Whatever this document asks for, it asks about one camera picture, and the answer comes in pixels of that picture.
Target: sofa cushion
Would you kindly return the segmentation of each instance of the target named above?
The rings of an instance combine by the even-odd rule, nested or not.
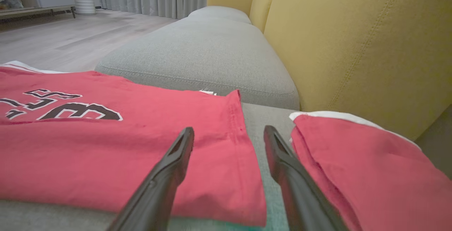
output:
[[[222,6],[203,7],[202,9],[198,9],[191,12],[189,14],[189,17],[230,19],[236,22],[244,22],[251,24],[250,19],[244,12],[232,7],[222,7]]]
[[[243,102],[299,109],[295,85],[260,30],[230,19],[186,17],[113,51],[96,70],[175,90],[240,89]]]
[[[267,226],[263,230],[287,231],[286,211],[279,185],[273,181],[268,169],[263,128],[273,125],[286,142],[294,128],[289,119],[293,110],[265,107],[244,103],[242,105],[246,130],[250,137],[260,167],[267,201]],[[105,230],[113,221],[114,214],[67,206],[0,200],[0,226],[7,230],[21,231],[97,231]],[[168,230],[249,230],[249,228],[213,220],[172,218]]]

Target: printed number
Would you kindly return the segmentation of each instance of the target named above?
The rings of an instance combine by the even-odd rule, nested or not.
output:
[[[47,93],[47,94],[44,94],[44,95],[41,95],[41,94],[39,94],[39,91],[42,91],[43,93]],[[40,99],[42,99],[42,98],[44,98],[44,97],[50,97],[50,96],[53,96],[53,97],[58,97],[58,98],[60,98],[60,99],[74,99],[74,98],[76,98],[76,97],[82,97],[82,95],[78,95],[78,94],[65,94],[65,93],[60,93],[60,92],[58,92],[58,91],[52,91],[52,92],[49,92],[49,90],[45,90],[45,89],[38,89],[38,90],[34,90],[34,91],[27,91],[26,93],[24,93],[24,94],[29,94],[29,95],[32,95],[32,96],[34,96],[34,97],[38,97],[38,98],[40,98]]]
[[[9,110],[8,112],[6,112],[6,118],[11,120],[14,117],[17,117],[19,115],[26,114],[26,113],[27,112],[23,112],[23,111],[19,111],[19,110],[16,110],[16,109],[12,109],[12,110]]]
[[[37,101],[37,103],[25,104],[24,108],[27,108],[28,110],[40,109],[41,107],[50,105],[55,101],[57,101],[57,100],[56,99],[40,99],[39,101]]]
[[[111,109],[104,107],[103,105],[98,104],[85,104],[85,103],[67,103],[56,107],[50,110],[48,113],[39,117],[37,120],[51,119],[51,118],[59,118],[63,112],[69,111],[72,112],[69,117],[77,117],[82,118],[89,112],[95,112],[99,114],[96,119],[105,119],[105,120],[123,120],[121,114],[115,112]]]
[[[10,106],[13,106],[13,107],[20,107],[22,105],[21,103],[15,101],[15,100],[6,99],[6,98],[0,99],[0,102],[6,103],[6,104],[8,104]]]

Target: red shirt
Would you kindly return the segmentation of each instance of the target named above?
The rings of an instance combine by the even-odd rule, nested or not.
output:
[[[0,199],[118,212],[179,132],[194,148],[172,214],[265,226],[239,91],[226,97],[94,71],[0,67]]]
[[[415,144],[315,113],[295,118],[292,144],[350,231],[452,230],[452,182]]]

